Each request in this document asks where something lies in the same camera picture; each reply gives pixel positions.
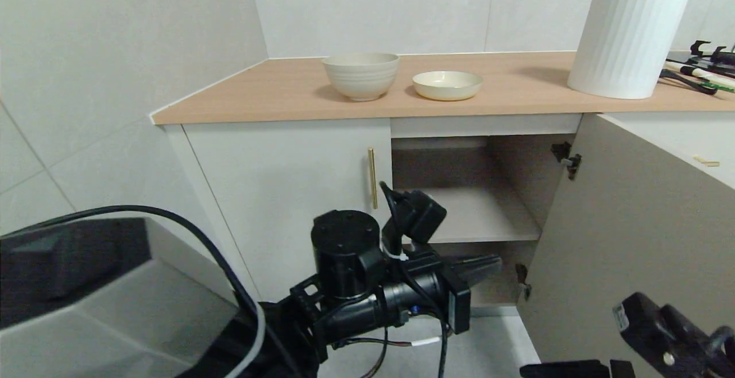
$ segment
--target wooden countertop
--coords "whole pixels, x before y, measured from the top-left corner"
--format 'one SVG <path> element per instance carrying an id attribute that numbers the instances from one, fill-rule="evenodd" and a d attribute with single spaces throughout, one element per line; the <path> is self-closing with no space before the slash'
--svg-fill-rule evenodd
<path id="1" fill-rule="evenodd" d="M 152 115 L 156 124 L 299 121 L 375 117 L 494 114 L 735 111 L 735 95 L 708 96 L 660 80 L 651 98 L 622 100 L 570 90 L 573 52 L 470 53 L 402 56 L 396 82 L 376 101 L 352 102 L 329 85 L 321 58 L 271 59 Z M 474 98 L 431 101 L 412 77 L 430 70 L 464 70 L 485 82 Z"/>

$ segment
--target cabinet door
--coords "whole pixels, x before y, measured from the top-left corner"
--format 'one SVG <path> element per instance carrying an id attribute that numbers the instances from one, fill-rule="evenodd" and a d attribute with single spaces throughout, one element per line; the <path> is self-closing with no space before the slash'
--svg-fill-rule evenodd
<path id="1" fill-rule="evenodd" d="M 735 188 L 604 116 L 581 122 L 519 303 L 541 360 L 630 360 L 612 307 L 636 291 L 707 333 L 735 322 Z"/>
<path id="2" fill-rule="evenodd" d="M 248 122 L 184 127 L 237 248 L 264 300 L 315 273 L 312 220 L 329 210 L 373 210 L 376 179 L 391 184 L 389 119 Z"/>

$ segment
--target tiled wall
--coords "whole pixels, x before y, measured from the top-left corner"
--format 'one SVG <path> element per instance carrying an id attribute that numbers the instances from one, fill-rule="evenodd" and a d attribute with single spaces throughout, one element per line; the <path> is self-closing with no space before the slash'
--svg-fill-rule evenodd
<path id="1" fill-rule="evenodd" d="M 148 114 L 267 58 L 254 0 L 0 0 L 0 57 L 0 234 L 119 203 L 212 234 Z"/>
<path id="2" fill-rule="evenodd" d="M 574 50 L 591 0 L 256 0 L 271 58 Z M 690 0 L 674 47 L 735 43 L 735 0 Z"/>

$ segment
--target open cabinet door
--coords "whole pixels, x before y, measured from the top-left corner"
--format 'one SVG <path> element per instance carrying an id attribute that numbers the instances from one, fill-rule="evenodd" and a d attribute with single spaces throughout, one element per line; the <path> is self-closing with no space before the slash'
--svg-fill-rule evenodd
<path id="1" fill-rule="evenodd" d="M 541 361 L 630 360 L 612 308 L 640 291 L 711 333 L 735 323 L 735 188 L 587 114 L 529 269 L 518 310 Z"/>

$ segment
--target ribbed vase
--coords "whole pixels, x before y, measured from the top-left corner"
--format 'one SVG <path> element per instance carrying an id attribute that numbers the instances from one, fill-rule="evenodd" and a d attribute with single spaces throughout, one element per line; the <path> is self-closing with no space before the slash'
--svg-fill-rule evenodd
<path id="1" fill-rule="evenodd" d="M 593 0 L 567 84 L 610 98 L 653 94 L 688 0 Z"/>

